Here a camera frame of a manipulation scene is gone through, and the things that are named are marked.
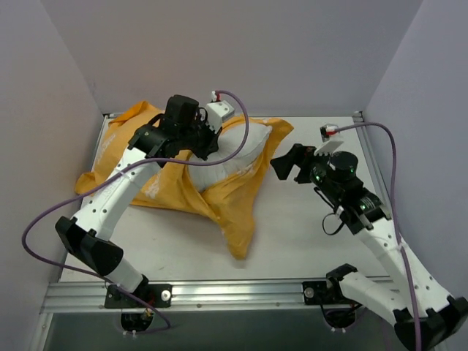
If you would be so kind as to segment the white pillow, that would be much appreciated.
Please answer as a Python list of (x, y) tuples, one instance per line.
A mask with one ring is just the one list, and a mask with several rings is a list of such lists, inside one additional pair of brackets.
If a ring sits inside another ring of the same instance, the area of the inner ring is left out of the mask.
[[(190, 162), (206, 163), (215, 162), (227, 158), (241, 144), (244, 138), (244, 123), (226, 129), (218, 139), (218, 151), (210, 154), (206, 161), (196, 157), (190, 157)], [(264, 124), (249, 123), (249, 133), (243, 148), (230, 160), (214, 166), (188, 166), (189, 176), (198, 192), (203, 192), (208, 187), (220, 181), (226, 180), (229, 176), (241, 174), (252, 166), (253, 162), (264, 151), (265, 144), (271, 136), (273, 127)]]

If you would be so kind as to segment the orange Mickey Mouse pillowcase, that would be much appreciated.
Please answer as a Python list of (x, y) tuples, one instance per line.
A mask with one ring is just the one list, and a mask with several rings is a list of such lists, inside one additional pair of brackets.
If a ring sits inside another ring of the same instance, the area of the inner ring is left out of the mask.
[[(273, 127), (273, 131), (264, 151), (240, 175), (231, 175), (203, 192), (198, 192), (189, 176), (188, 165), (168, 163), (150, 178), (132, 204), (208, 217), (220, 227), (231, 255), (238, 260), (244, 259), (254, 235), (254, 200), (276, 149), (293, 130), (290, 123), (280, 118), (251, 118), (246, 121), (243, 116), (233, 117), (224, 123), (222, 134), (226, 129), (244, 123), (244, 138), (236, 149), (238, 151), (246, 142), (250, 122)], [(191, 156), (191, 152), (182, 151), (177, 157), (184, 161)]]

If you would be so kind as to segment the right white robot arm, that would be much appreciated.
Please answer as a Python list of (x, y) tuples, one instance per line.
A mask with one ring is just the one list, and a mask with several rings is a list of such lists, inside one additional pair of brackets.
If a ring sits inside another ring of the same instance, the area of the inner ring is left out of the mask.
[(318, 154), (296, 143), (271, 160), (278, 179), (293, 167), (299, 184), (314, 184), (333, 212), (385, 269), (397, 291), (370, 280), (350, 264), (326, 275), (325, 293), (335, 302), (355, 301), (388, 322), (408, 349), (430, 350), (455, 334), (467, 321), (467, 300), (453, 297), (426, 270), (404, 239), (397, 237), (390, 211), (356, 175), (358, 158), (347, 151)]

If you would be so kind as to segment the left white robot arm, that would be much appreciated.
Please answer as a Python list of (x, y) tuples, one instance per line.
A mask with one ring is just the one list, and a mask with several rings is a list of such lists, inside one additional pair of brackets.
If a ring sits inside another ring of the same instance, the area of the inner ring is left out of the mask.
[(200, 107), (192, 98), (174, 95), (165, 111), (135, 130), (106, 183), (72, 218), (61, 217), (56, 231), (66, 250), (98, 275), (119, 285), (130, 306), (148, 296), (143, 275), (124, 259), (110, 240), (115, 226), (143, 186), (167, 159), (189, 150), (206, 159), (217, 151), (222, 122), (233, 108), (215, 100)]

